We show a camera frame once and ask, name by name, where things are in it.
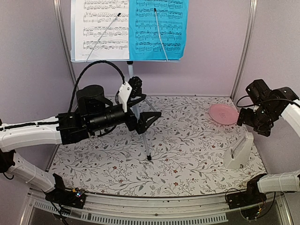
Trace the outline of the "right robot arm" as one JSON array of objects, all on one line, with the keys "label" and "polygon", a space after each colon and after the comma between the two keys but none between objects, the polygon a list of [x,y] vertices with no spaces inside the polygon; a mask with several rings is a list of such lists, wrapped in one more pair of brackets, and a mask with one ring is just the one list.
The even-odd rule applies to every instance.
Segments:
[{"label": "right robot arm", "polygon": [[261,193],[299,192],[300,98],[291,88],[271,89],[262,79],[245,91],[250,102],[236,102],[237,125],[251,130],[267,171],[247,182],[242,200],[253,204]]}]

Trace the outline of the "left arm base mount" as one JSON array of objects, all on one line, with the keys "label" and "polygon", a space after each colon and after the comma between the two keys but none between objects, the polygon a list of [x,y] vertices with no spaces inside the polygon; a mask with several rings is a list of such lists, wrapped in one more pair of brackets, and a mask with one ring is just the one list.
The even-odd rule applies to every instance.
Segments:
[{"label": "left arm base mount", "polygon": [[45,199],[58,205],[83,209],[86,201],[86,195],[83,190],[63,190],[56,188],[49,193],[45,193]]}]

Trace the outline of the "blue sheet music page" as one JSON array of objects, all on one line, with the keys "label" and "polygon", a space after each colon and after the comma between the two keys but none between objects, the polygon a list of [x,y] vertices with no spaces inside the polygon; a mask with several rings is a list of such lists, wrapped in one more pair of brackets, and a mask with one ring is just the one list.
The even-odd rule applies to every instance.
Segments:
[{"label": "blue sheet music page", "polygon": [[188,0],[131,0],[130,60],[180,60],[187,40],[188,7]]}]

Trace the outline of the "pink plate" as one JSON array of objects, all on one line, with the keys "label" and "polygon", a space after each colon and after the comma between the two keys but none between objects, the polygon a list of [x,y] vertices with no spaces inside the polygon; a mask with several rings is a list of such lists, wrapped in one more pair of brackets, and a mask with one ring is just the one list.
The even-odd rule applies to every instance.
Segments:
[{"label": "pink plate", "polygon": [[209,115],[213,121],[221,125],[233,125],[237,122],[238,111],[226,104],[214,104],[209,108]]}]

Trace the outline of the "floral table mat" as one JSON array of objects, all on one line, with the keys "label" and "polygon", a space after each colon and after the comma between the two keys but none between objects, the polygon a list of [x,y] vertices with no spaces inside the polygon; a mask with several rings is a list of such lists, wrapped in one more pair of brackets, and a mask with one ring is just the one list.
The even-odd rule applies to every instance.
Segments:
[{"label": "floral table mat", "polygon": [[104,137],[60,146],[50,172],[60,175],[68,188],[112,195],[175,197],[245,189],[265,167],[253,148],[243,168],[225,168],[226,148],[247,129],[214,122],[209,116],[213,104],[233,102],[225,97],[149,96],[140,109],[162,116],[145,135],[120,125]]}]

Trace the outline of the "aluminium front rail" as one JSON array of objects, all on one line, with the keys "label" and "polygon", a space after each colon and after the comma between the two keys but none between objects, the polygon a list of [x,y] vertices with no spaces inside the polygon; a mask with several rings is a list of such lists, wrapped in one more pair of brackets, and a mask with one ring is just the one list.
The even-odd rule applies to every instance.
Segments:
[{"label": "aluminium front rail", "polygon": [[87,193],[82,209],[51,204],[31,188],[23,225],[291,225],[283,194],[231,209],[228,192],[181,197],[136,197]]}]

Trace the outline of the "right aluminium frame post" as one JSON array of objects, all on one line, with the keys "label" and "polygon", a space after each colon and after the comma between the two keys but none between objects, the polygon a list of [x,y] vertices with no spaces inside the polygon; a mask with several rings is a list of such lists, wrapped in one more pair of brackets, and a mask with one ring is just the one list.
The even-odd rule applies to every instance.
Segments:
[{"label": "right aluminium frame post", "polygon": [[251,37],[252,37],[254,25],[255,25],[257,3],[258,3],[258,0],[250,1],[248,19],[247,19],[247,25],[246,25],[246,32],[245,32],[244,42],[243,42],[243,46],[242,46],[240,61],[238,64],[237,73],[235,76],[233,88],[232,88],[231,95],[230,95],[231,100],[234,100],[236,98],[238,89],[240,86],[240,82],[242,80],[242,75],[243,75],[243,71],[245,68],[246,61],[247,61]]}]

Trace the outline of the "white perforated music stand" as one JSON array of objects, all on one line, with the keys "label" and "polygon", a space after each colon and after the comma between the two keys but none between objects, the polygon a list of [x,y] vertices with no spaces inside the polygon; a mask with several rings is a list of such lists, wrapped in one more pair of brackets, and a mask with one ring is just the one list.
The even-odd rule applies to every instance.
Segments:
[{"label": "white perforated music stand", "polygon": [[130,58],[126,61],[124,61],[127,63],[128,66],[128,74],[129,74],[129,78],[134,76],[134,70],[133,70],[133,63],[135,61],[130,60]]}]

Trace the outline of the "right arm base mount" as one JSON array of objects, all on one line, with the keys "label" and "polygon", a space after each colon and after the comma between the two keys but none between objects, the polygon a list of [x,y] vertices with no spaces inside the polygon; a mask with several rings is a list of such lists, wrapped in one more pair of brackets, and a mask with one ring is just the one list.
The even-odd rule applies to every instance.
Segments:
[{"label": "right arm base mount", "polygon": [[241,210],[240,213],[246,220],[258,219],[266,204],[266,200],[266,194],[249,194],[247,191],[240,191],[236,188],[230,188],[225,193],[225,201],[231,210],[256,205],[253,208]]}]

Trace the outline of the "white sheet music page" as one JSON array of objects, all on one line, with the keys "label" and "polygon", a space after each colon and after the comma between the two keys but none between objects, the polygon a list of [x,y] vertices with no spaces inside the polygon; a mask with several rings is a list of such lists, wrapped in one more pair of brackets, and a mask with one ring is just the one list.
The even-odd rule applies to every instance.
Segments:
[{"label": "white sheet music page", "polygon": [[71,1],[71,61],[129,59],[127,0]]}]

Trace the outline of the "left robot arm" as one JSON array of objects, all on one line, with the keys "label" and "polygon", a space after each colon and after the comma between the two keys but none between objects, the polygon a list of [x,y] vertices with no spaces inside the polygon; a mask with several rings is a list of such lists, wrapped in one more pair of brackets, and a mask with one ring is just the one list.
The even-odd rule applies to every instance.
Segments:
[{"label": "left robot arm", "polygon": [[102,137],[118,125],[125,124],[129,131],[143,134],[161,117],[161,112],[142,112],[136,117],[133,106],[146,99],[140,88],[124,83],[118,93],[118,104],[105,97],[100,85],[89,85],[75,94],[77,109],[44,120],[0,126],[0,171],[17,176],[26,183],[52,195],[59,203],[70,199],[63,179],[50,174],[25,159],[19,149],[43,145],[70,145],[90,137]]}]

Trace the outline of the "aluminium frame post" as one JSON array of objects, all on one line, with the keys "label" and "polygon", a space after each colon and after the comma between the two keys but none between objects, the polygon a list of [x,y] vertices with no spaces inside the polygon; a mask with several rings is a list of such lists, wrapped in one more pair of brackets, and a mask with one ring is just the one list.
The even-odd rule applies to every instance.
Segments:
[{"label": "aluminium frame post", "polygon": [[242,75],[243,75],[243,71],[245,68],[246,61],[247,61],[251,37],[252,37],[254,25],[255,25],[257,3],[258,3],[258,0],[250,1],[248,19],[247,19],[247,25],[246,25],[246,32],[245,32],[244,42],[243,42],[243,46],[242,46],[240,61],[238,64],[237,73],[235,76],[233,88],[232,88],[231,95],[230,95],[231,100],[234,100],[236,98],[238,89],[240,86],[240,82],[242,80]]},{"label": "aluminium frame post", "polygon": [[75,84],[76,84],[76,76],[75,76],[73,64],[71,62],[70,48],[68,46],[68,39],[67,39],[66,29],[65,29],[64,20],[63,20],[61,1],[53,0],[52,2],[53,2],[53,6],[54,6],[54,13],[55,13],[55,17],[56,17],[56,21],[57,21],[57,25],[58,25],[60,39],[61,39],[61,43],[62,43],[64,58],[65,58],[66,65],[67,65],[68,76],[70,78],[72,87],[74,88]]}]

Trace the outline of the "left aluminium frame post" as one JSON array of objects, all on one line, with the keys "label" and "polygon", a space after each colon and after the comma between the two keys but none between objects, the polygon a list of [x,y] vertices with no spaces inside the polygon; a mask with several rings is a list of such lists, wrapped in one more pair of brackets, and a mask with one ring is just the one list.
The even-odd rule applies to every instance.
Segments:
[{"label": "left aluminium frame post", "polygon": [[76,76],[75,76],[73,64],[71,62],[70,48],[68,46],[68,39],[67,39],[66,29],[65,29],[64,20],[63,20],[61,1],[53,0],[52,2],[53,2],[53,6],[54,6],[54,13],[55,13],[55,17],[56,17],[56,21],[57,21],[57,25],[58,25],[60,39],[61,39],[61,43],[62,43],[64,58],[65,58],[66,65],[67,65],[68,76],[70,78],[72,87],[74,88],[75,84],[76,84]]}]

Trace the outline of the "white metronome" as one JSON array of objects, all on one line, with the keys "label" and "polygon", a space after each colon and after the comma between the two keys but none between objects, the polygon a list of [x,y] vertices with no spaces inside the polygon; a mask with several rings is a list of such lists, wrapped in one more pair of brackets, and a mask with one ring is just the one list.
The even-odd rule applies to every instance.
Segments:
[{"label": "white metronome", "polygon": [[248,163],[254,137],[250,132],[245,132],[232,147],[224,152],[224,166],[226,169],[243,169]]}]

